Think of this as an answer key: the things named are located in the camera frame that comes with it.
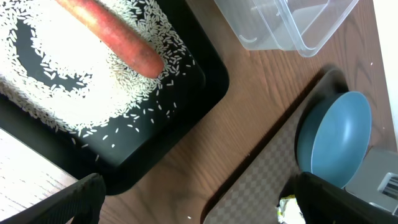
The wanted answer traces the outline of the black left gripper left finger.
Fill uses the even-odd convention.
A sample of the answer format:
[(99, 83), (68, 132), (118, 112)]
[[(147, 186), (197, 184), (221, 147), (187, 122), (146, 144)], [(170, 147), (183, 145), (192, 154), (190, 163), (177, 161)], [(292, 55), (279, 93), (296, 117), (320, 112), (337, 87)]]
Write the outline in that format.
[(106, 196), (100, 174), (90, 174), (38, 204), (3, 220), (3, 224), (97, 224)]

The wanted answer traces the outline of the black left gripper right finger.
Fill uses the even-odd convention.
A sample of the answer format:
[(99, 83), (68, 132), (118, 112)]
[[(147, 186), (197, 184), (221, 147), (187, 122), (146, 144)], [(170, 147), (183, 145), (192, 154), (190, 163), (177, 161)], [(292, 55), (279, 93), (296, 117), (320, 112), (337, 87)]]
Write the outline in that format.
[(397, 224), (397, 217), (302, 172), (294, 179), (294, 194), (306, 223)]

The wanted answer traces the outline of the dark blue plate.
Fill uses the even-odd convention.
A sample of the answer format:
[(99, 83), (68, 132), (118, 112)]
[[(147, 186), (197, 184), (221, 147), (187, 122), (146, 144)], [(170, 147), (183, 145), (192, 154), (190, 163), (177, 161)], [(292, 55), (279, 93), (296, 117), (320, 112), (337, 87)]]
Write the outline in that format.
[(297, 139), (300, 170), (344, 188), (358, 171), (371, 137), (367, 98), (348, 91), (325, 98), (306, 116)]

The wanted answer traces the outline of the pile of white rice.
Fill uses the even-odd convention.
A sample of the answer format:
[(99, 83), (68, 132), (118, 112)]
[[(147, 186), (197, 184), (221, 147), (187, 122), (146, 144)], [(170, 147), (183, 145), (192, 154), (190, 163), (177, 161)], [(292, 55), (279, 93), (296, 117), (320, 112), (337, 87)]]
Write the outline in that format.
[(187, 46), (155, 1), (103, 5), (162, 57), (157, 78), (130, 69), (55, 1), (2, 1), (1, 95), (51, 128), (88, 136), (128, 117), (180, 73)]

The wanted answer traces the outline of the orange carrot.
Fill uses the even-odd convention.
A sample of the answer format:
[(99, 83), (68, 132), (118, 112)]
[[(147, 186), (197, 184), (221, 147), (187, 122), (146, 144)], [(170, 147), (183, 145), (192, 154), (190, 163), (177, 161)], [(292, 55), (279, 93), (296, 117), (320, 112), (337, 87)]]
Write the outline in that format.
[(160, 55), (131, 27), (95, 0), (57, 0), (84, 24), (126, 65), (147, 78), (157, 78), (164, 69)]

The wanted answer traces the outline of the grey dishwasher rack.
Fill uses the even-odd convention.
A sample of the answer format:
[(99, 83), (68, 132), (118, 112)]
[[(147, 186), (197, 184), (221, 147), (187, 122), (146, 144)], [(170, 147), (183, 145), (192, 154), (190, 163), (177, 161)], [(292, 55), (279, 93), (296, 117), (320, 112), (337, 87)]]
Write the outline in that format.
[(371, 149), (345, 190), (397, 216), (397, 153)]

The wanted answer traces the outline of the black waste tray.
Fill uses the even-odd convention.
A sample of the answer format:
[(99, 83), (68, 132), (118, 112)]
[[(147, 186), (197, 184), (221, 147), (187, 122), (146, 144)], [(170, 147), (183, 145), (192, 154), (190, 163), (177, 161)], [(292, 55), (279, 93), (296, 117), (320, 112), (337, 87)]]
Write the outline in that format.
[(129, 190), (226, 94), (229, 76), (184, 0), (157, 0), (184, 41), (176, 77), (162, 80), (128, 117), (109, 120), (88, 136), (51, 128), (1, 97), (1, 128), (76, 179), (99, 173), (108, 195)]

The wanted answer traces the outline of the crumpled white paper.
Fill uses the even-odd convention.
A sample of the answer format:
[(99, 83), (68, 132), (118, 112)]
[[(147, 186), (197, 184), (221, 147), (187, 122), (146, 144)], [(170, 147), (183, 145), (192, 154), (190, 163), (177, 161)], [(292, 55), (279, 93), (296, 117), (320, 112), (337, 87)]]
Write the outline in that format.
[(277, 219), (281, 224), (306, 224), (295, 195), (282, 197), (279, 200)]

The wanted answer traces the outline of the brown serving tray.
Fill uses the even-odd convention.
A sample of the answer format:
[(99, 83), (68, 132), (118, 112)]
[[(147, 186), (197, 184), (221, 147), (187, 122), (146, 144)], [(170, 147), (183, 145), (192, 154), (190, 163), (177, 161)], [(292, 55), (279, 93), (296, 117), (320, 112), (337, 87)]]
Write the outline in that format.
[(308, 88), (282, 115), (265, 140), (255, 148), (206, 205), (202, 223), (277, 223), (280, 194), (299, 174), (295, 139), (303, 118), (319, 101), (348, 91), (344, 73), (321, 69)]

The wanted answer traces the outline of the clear plastic bin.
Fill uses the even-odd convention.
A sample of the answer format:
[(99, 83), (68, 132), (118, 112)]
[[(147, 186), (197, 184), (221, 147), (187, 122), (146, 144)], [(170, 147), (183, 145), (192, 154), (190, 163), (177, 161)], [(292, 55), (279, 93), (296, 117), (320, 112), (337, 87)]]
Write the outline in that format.
[(297, 51), (312, 57), (358, 0), (216, 0), (246, 50)]

